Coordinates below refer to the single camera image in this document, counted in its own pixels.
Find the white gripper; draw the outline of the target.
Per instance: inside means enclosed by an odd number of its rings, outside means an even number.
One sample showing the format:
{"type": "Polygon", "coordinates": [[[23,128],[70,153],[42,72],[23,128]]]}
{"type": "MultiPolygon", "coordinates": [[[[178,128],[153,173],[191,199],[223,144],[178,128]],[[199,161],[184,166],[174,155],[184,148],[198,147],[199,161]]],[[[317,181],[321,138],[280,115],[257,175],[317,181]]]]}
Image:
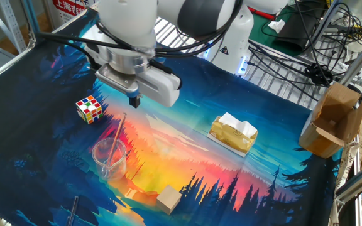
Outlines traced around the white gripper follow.
{"type": "Polygon", "coordinates": [[[100,42],[85,46],[85,50],[100,65],[96,77],[125,94],[131,106],[138,108],[142,95],[165,107],[171,107],[176,102],[180,94],[181,79],[172,72],[154,66],[146,52],[155,46],[154,29],[149,29],[147,34],[137,39],[143,46],[138,46],[136,50],[109,47],[114,40],[96,26],[89,29],[83,37],[100,42]]]}

